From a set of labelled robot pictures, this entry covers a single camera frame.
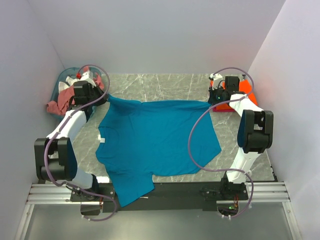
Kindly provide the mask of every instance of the t-shirt sleeve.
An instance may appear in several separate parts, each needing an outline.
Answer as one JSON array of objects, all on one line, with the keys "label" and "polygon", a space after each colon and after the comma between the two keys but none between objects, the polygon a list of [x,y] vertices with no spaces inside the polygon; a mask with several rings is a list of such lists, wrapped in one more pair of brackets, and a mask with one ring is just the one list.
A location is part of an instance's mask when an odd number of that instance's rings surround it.
[{"label": "t-shirt sleeve", "polygon": [[155,188],[151,173],[108,171],[108,174],[121,207],[132,203]]}]

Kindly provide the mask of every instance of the black base bar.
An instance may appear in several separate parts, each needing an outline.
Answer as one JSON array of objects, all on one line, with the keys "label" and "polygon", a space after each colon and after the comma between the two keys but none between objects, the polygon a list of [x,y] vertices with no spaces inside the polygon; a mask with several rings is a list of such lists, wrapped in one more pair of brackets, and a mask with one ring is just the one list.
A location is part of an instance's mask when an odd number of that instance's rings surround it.
[{"label": "black base bar", "polygon": [[[118,211],[145,210],[190,210],[217,211],[217,201],[247,200],[248,193],[244,183],[228,182],[227,176],[221,181],[208,182],[166,182],[154,183],[154,190],[140,197],[127,206],[120,207],[119,198],[115,194],[112,183],[100,183],[99,193],[113,197],[118,204]],[[89,202],[81,193],[71,195],[71,202]],[[103,213],[111,213],[114,209],[112,201],[103,200]],[[99,205],[82,205],[83,215],[98,215]]]}]

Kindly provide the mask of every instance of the gray tabletop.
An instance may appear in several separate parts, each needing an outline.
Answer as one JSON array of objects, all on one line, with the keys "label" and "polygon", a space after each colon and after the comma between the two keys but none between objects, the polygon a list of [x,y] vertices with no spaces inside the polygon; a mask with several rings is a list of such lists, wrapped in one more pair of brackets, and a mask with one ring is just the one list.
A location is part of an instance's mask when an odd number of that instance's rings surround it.
[{"label": "gray tabletop", "polygon": [[[209,74],[111,74],[109,93],[117,98],[141,102],[161,100],[208,100]],[[80,168],[96,176],[108,176],[105,166],[98,162],[96,150],[100,144],[98,126],[109,109],[109,103],[96,112],[82,127],[73,141],[73,149]],[[237,154],[237,134],[240,117],[235,112],[211,112],[210,117],[218,137],[221,153],[207,164],[207,168],[229,168]],[[267,153],[253,164],[254,181],[273,181],[273,170]],[[153,176],[154,182],[219,181],[223,172],[200,170],[196,174]]]}]

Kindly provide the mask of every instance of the metal frame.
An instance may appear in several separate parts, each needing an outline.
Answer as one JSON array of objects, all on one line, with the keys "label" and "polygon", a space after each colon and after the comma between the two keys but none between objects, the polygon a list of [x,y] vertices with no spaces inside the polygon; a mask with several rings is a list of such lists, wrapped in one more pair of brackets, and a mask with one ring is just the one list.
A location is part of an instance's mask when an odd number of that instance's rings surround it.
[{"label": "metal frame", "polygon": [[[252,185],[246,182],[248,195]],[[289,228],[294,240],[301,240],[302,236],[293,212],[291,201],[284,182],[255,182],[252,203],[282,203]],[[30,219],[35,205],[99,205],[99,201],[71,202],[73,194],[66,187],[56,187],[54,184],[32,184],[24,212],[15,236],[15,240],[25,239]],[[232,201],[217,201],[217,204],[232,203]]]},{"label": "metal frame", "polygon": [[291,202],[283,202],[282,204],[283,204],[283,209],[284,209],[285,216],[286,216],[286,219],[289,224],[289,228],[290,228],[293,240],[303,239],[301,232],[300,232],[300,229],[299,229],[299,226],[298,226],[296,216],[294,214],[292,203]]}]

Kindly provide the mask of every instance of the clothing pile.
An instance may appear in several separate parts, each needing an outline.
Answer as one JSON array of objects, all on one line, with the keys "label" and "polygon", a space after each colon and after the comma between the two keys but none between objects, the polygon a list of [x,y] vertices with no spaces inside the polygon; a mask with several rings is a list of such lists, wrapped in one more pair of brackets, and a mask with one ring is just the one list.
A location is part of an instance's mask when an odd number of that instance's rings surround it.
[{"label": "clothing pile", "polygon": [[[89,67],[86,66],[83,68],[84,72],[89,71]],[[102,77],[95,73],[95,77],[93,78],[94,82],[103,90],[105,88]],[[57,101],[50,101],[47,104],[46,111],[50,114],[56,114],[60,116],[64,116],[68,110],[70,104],[74,104],[73,96],[75,95],[74,91],[74,83],[80,81],[78,78],[67,77],[65,82],[60,81],[58,85],[58,98]]]}]

